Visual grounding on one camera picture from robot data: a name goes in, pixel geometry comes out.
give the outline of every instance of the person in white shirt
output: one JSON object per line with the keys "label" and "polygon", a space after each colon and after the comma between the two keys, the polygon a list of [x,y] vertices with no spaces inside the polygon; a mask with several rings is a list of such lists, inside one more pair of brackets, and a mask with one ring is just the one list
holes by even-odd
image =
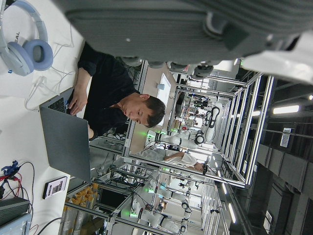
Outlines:
{"label": "person in white shirt", "polygon": [[197,159],[188,153],[177,152],[168,149],[152,148],[138,153],[138,155],[151,160],[163,161],[166,163],[184,166],[189,169],[203,171],[203,164],[198,163]]}

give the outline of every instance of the smartphone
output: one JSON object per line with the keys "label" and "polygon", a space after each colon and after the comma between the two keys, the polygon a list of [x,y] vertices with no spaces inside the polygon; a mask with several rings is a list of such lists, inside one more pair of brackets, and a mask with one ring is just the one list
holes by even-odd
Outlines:
{"label": "smartphone", "polygon": [[58,192],[64,191],[66,185],[67,185],[67,176],[47,182],[44,188],[43,199],[51,197]]}

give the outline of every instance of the laptop keyboard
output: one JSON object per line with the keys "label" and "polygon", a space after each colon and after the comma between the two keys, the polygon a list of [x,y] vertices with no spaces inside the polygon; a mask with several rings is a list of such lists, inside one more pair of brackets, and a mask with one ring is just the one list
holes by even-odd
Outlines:
{"label": "laptop keyboard", "polygon": [[48,108],[65,113],[64,99],[61,98],[55,101],[53,104],[49,105]]}

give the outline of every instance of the laptop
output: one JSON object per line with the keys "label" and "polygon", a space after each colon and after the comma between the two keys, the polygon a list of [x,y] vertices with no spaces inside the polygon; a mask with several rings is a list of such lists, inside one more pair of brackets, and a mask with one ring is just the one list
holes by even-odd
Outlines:
{"label": "laptop", "polygon": [[39,106],[45,146],[52,168],[91,182],[88,122],[69,114],[74,88]]}

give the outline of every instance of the black shirt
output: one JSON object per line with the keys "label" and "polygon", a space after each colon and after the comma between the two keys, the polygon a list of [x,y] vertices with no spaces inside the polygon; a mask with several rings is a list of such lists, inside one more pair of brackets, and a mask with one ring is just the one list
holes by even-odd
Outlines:
{"label": "black shirt", "polygon": [[127,117],[110,106],[132,93],[139,93],[127,70],[111,55],[93,50],[87,43],[83,48],[78,68],[92,76],[84,119],[91,129],[102,135],[112,127],[123,125]]}

